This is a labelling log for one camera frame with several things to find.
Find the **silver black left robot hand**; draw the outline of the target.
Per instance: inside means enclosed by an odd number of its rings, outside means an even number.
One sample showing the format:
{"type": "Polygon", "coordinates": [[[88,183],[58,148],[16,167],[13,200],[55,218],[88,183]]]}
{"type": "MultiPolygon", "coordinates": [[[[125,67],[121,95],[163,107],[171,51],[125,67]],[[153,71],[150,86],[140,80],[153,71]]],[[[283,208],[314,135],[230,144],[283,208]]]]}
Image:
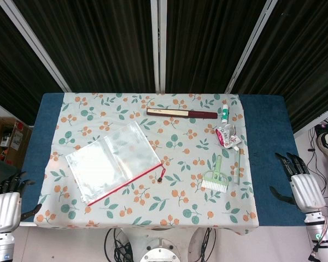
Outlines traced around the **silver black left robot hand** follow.
{"type": "Polygon", "coordinates": [[[21,180],[26,174],[19,171],[0,183],[0,234],[14,231],[20,222],[34,216],[42,207],[42,204],[37,204],[34,209],[21,212],[25,189],[35,184],[34,180],[21,180]]]}

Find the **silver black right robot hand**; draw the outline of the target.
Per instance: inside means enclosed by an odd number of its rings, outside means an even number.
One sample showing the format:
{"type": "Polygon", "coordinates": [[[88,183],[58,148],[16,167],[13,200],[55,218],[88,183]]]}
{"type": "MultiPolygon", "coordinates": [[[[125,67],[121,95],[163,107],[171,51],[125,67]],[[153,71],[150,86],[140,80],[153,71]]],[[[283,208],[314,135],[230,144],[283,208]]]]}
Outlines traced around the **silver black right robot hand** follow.
{"type": "Polygon", "coordinates": [[[297,155],[276,153],[290,184],[292,196],[281,195],[274,187],[270,191],[278,200],[298,207],[303,213],[319,212],[325,200],[315,177],[309,173],[304,161],[297,155]]]}

